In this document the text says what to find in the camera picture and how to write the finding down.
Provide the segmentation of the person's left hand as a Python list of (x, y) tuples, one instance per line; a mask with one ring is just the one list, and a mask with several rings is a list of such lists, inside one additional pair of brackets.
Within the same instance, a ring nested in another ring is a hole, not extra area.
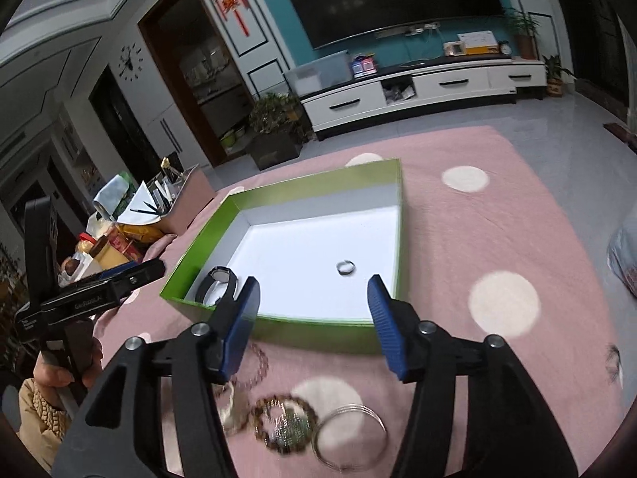
[(90, 388), (102, 372), (103, 348), (89, 321), (80, 321), (46, 335), (35, 363), (35, 384), (56, 392), (70, 384)]

